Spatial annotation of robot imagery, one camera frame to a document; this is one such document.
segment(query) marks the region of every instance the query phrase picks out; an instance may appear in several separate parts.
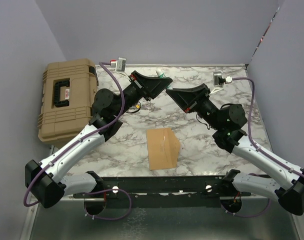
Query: red and white label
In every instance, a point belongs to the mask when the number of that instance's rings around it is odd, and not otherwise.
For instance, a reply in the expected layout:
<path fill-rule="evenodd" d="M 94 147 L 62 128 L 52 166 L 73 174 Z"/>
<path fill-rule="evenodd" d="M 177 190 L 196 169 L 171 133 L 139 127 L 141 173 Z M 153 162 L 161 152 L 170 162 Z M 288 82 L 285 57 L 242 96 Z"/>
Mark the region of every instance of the red and white label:
<path fill-rule="evenodd" d="M 65 90 L 65 100 L 70 99 L 70 89 Z"/>

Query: black handle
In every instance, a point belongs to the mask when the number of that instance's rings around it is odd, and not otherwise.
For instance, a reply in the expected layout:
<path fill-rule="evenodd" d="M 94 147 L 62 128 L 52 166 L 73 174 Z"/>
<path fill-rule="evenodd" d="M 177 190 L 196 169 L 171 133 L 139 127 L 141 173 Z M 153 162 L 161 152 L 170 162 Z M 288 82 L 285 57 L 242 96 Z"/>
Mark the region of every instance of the black handle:
<path fill-rule="evenodd" d="M 61 107 L 67 107 L 70 105 L 70 101 L 68 100 L 63 100 L 60 101 L 60 95 L 61 95 L 61 87 L 69 87 L 70 86 L 70 81 L 69 80 L 63 80 L 63 81 L 58 81 L 54 85 L 54 105 L 57 108 Z"/>

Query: cardboard flap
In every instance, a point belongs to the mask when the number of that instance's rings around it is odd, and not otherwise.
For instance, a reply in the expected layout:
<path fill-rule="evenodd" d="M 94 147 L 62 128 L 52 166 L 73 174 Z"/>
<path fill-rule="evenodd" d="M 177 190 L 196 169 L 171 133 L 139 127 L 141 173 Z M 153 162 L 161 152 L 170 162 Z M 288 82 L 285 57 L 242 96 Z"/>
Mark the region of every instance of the cardboard flap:
<path fill-rule="evenodd" d="M 150 170 L 175 168 L 180 143 L 170 128 L 146 130 Z"/>

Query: marble tabletop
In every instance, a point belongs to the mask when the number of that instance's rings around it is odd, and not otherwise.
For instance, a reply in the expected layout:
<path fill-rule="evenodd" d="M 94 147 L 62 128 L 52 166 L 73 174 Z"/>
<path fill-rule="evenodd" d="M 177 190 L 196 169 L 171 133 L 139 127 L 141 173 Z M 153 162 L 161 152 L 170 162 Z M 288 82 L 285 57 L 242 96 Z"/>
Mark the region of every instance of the marble tabletop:
<path fill-rule="evenodd" d="M 126 73 L 132 71 L 145 76 L 156 76 L 156 67 L 127 67 Z M 234 67 L 162 67 L 167 77 L 173 79 L 174 88 L 191 88 L 202 83 L 213 88 L 214 71 L 222 71 L 224 76 L 245 77 L 242 66 Z M 118 92 L 112 79 L 97 68 L 99 89 L 108 88 Z M 129 81 L 124 76 L 115 74 L 122 88 Z M 211 100 L 218 107 L 225 103 L 242 104 L 248 113 L 251 89 L 248 81 L 235 81 L 216 94 Z M 216 146 L 212 135 L 205 125 L 197 122 L 196 113 L 184 113 L 165 92 L 151 102 L 141 100 L 142 108 L 136 114 L 124 114 L 118 132 L 105 144 L 92 150 L 80 160 L 69 175 L 95 171 L 102 177 L 147 177 L 147 176 L 197 176 L 223 175 L 231 169 L 239 169 L 245 173 L 261 173 L 251 163 L 229 154 Z M 261 145 L 269 149 L 264 126 L 259 111 L 255 106 L 252 114 L 252 135 Z M 146 130 L 155 128 L 171 128 L 180 141 L 180 152 L 177 167 L 162 170 L 149 170 L 146 145 Z"/>

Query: plastic case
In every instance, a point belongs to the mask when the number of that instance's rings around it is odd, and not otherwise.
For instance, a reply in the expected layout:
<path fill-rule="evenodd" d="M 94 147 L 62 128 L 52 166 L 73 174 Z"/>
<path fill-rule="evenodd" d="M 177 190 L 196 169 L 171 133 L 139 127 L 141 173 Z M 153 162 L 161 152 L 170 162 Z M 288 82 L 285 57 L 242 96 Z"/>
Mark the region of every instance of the plastic case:
<path fill-rule="evenodd" d="M 48 64 L 43 74 L 38 137 L 57 148 L 74 138 L 91 119 L 97 92 L 95 65 L 89 59 Z"/>

